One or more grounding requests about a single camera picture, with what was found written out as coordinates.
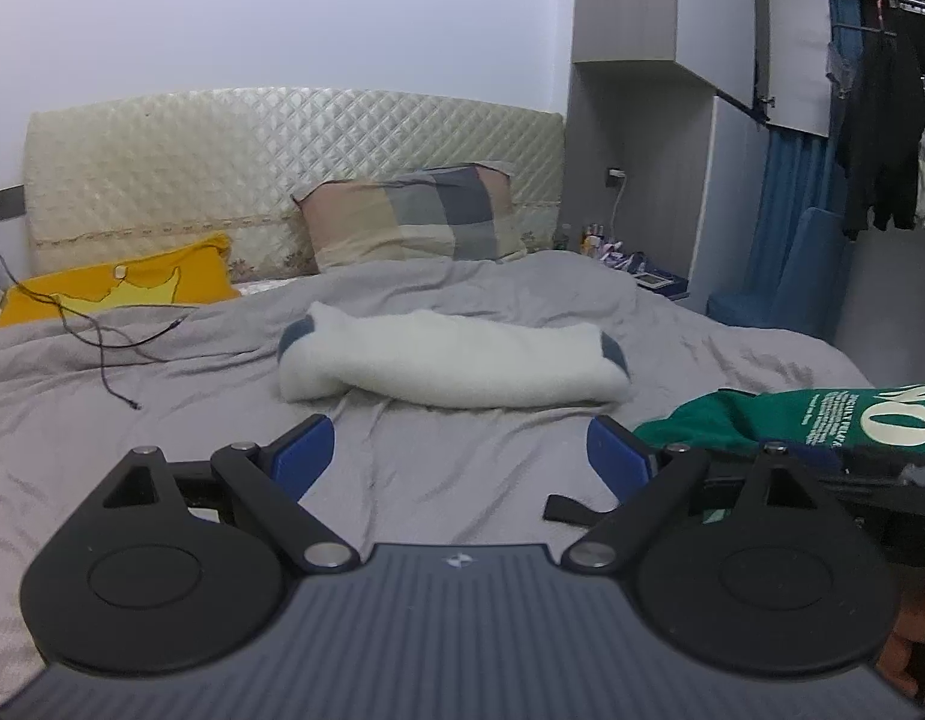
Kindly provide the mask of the white fleece blue-striped garment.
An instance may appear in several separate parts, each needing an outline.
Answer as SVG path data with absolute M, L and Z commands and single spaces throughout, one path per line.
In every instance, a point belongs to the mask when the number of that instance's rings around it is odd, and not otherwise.
M 592 323 L 531 328 L 420 309 L 352 317 L 314 302 L 280 338 L 280 394 L 318 400 L 359 388 L 449 410 L 617 403 L 630 372 Z

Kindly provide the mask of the green printed t-shirt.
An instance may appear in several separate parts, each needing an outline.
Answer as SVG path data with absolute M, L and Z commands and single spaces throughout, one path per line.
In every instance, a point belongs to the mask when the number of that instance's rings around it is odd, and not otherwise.
M 749 455 L 772 440 L 803 447 L 876 447 L 925 455 L 925 383 L 812 388 L 752 395 L 718 390 L 634 435 L 651 447 L 682 444 Z

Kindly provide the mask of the blue bedside table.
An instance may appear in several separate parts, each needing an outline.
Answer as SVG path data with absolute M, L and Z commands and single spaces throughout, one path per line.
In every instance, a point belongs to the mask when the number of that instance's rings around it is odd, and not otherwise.
M 674 273 L 659 268 L 643 252 L 622 252 L 609 250 L 602 255 L 601 262 L 610 270 L 628 273 L 641 289 L 664 298 L 679 301 L 688 296 L 688 280 Z

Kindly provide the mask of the yellow cartoon pillow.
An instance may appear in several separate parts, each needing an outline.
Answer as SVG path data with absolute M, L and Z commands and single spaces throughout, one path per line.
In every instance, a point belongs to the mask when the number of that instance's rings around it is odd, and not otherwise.
M 34 277 L 23 283 L 78 314 L 99 314 L 137 305 L 200 305 L 237 298 L 227 274 L 231 241 L 226 234 L 181 249 L 135 260 L 96 263 Z

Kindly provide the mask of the small bottles on nightstand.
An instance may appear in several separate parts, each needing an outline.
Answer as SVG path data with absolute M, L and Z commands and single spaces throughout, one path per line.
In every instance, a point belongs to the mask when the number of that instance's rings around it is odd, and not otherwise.
M 586 224 L 579 239 L 579 254 L 588 259 L 606 260 L 622 254 L 622 244 L 606 234 L 602 224 Z

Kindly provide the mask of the blue chair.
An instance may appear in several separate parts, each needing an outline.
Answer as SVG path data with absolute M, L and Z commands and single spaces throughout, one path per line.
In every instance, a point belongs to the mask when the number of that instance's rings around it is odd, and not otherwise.
M 760 277 L 741 293 L 716 293 L 707 316 L 732 327 L 778 328 L 824 341 L 835 340 L 848 286 L 851 242 L 842 218 L 823 208 L 807 208 L 782 270 Z

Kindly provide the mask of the grey bed sheet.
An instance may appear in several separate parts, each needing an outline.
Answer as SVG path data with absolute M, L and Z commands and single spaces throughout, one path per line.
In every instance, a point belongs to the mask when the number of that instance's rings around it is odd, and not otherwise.
M 561 550 L 552 493 L 604 505 L 588 421 L 625 426 L 730 388 L 860 387 L 821 340 L 746 330 L 565 252 L 516 262 L 345 266 L 218 304 L 143 304 L 0 330 L 0 702 L 39 671 L 26 567 L 140 445 L 200 460 L 329 416 L 335 454 L 303 502 L 378 541 Z

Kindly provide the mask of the plaid pink grey pillow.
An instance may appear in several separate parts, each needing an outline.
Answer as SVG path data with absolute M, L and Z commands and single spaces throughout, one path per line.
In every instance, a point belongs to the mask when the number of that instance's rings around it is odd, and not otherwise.
M 506 262 L 527 254 L 513 179 L 499 163 L 335 179 L 295 188 L 291 199 L 322 271 L 378 260 Z

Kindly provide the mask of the blue curtain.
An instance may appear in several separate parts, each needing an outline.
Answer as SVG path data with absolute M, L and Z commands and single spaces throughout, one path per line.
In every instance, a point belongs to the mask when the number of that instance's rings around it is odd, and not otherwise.
M 828 93 L 828 133 L 796 128 L 770 130 L 762 204 L 752 250 L 747 286 L 760 277 L 775 277 L 794 239 L 799 216 L 807 208 L 845 214 L 846 177 L 837 164 L 837 146 L 849 94 L 864 52 L 861 0 L 828 0 L 830 41 L 827 64 L 837 75 L 825 82 Z

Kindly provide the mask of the cream quilted headboard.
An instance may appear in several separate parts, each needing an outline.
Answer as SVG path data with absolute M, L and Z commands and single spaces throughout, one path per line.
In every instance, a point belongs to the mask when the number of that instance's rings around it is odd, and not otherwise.
M 31 268 L 135 259 L 224 232 L 233 281 L 297 277 L 314 268 L 298 188 L 474 161 L 510 170 L 517 238 L 547 247 L 565 163 L 553 112 L 293 86 L 36 112 L 23 160 Z

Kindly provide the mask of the black hanging garment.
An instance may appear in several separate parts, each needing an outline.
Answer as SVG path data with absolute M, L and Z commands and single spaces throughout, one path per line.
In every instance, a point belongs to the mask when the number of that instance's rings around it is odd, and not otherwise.
M 864 49 L 843 119 L 837 164 L 846 177 L 843 234 L 915 226 L 925 127 L 925 20 L 897 16 L 894 36 Z

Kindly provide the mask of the grey bedside wardrobe cabinet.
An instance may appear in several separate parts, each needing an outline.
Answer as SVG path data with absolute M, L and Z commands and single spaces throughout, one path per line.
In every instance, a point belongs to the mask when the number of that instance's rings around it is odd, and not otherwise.
M 828 0 L 574 0 L 560 220 L 606 227 L 688 280 L 744 282 L 773 127 L 825 137 Z

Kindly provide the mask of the wall socket panel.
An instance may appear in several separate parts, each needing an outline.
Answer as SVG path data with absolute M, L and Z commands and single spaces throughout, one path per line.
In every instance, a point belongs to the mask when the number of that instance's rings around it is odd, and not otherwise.
M 0 188 L 0 221 L 26 215 L 26 195 L 22 185 Z

